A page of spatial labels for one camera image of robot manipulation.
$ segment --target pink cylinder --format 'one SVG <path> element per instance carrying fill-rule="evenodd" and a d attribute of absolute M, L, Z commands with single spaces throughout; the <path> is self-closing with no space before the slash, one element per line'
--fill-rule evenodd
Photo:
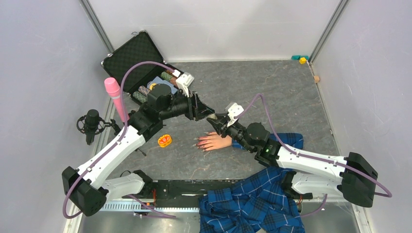
<path fill-rule="evenodd" d="M 127 115 L 127 119 L 124 119 L 124 113 L 123 113 L 123 106 L 120 101 L 120 95 L 121 95 L 121 90 L 120 86 L 117 83 L 115 78 L 107 78 L 104 81 L 104 86 L 106 87 L 106 92 L 109 94 L 109 96 L 112 98 L 113 103 L 116 107 L 116 110 L 123 122 L 126 120 L 129 120 L 129 115 Z"/>

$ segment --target case lid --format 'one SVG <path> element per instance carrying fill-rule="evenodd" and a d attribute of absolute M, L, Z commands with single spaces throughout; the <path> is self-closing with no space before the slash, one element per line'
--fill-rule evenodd
<path fill-rule="evenodd" d="M 146 31 L 141 31 L 112 55 L 102 61 L 104 70 L 121 84 L 124 74 L 135 64 L 144 61 L 154 61 L 164 64 L 163 57 L 156 48 L 154 42 Z M 155 77 L 148 77 L 153 74 L 156 65 L 142 65 L 135 68 L 127 77 L 123 90 L 131 93 L 140 85 L 145 85 Z"/>

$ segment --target blue cloth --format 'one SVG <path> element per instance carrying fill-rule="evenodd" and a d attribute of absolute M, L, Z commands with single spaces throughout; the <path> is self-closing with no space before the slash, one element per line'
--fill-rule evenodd
<path fill-rule="evenodd" d="M 277 135 L 283 143 L 295 147 L 296 149 L 303 149 L 303 136 L 300 133 L 278 133 Z M 273 133 L 271 133 L 269 137 L 272 140 L 277 141 L 277 138 Z M 244 148 L 233 139 L 232 146 L 234 148 L 240 148 L 244 150 Z"/>
<path fill-rule="evenodd" d="M 166 85 L 168 85 L 169 87 L 170 87 L 170 89 L 172 90 L 172 94 L 175 94 L 176 92 L 177 92 L 177 88 L 175 87 L 175 86 L 173 86 L 173 84 L 171 84 L 170 82 L 168 82 L 168 81 L 166 81 L 166 80 L 163 80 L 163 79 L 161 79 L 161 78 L 159 78 L 159 77 L 156 77 L 156 78 L 154 78 L 153 79 L 153 81 L 151 81 L 151 82 L 149 82 L 148 84 L 147 84 L 147 88 L 148 89 L 150 89 L 150 85 L 152 85 L 152 83 L 155 83 L 155 84 L 166 84 Z"/>
<path fill-rule="evenodd" d="M 294 200 L 280 187 L 290 169 L 268 167 L 200 199 L 200 233 L 304 233 Z"/>

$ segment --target hand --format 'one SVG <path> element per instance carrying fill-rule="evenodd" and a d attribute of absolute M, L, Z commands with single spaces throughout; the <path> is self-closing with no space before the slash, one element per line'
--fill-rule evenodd
<path fill-rule="evenodd" d="M 203 151 L 217 150 L 228 147 L 232 145 L 232 138 L 226 136 L 222 138 L 216 132 L 207 133 L 207 136 L 197 138 L 199 142 L 195 144 L 198 149 L 203 149 Z"/>

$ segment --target wall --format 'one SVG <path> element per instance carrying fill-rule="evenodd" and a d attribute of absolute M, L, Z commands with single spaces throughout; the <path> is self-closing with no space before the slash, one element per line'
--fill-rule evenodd
<path fill-rule="evenodd" d="M 92 151 L 75 122 L 108 101 L 107 50 L 76 0 L 2 0 L 0 32 L 0 232 L 58 233 L 61 172 Z"/>
<path fill-rule="evenodd" d="M 410 9 L 408 0 L 350 1 L 313 65 L 342 155 L 362 154 L 393 193 L 367 209 L 377 233 L 410 231 Z"/>
<path fill-rule="evenodd" d="M 339 0 L 89 0 L 113 46 L 146 30 L 165 60 L 310 55 Z"/>

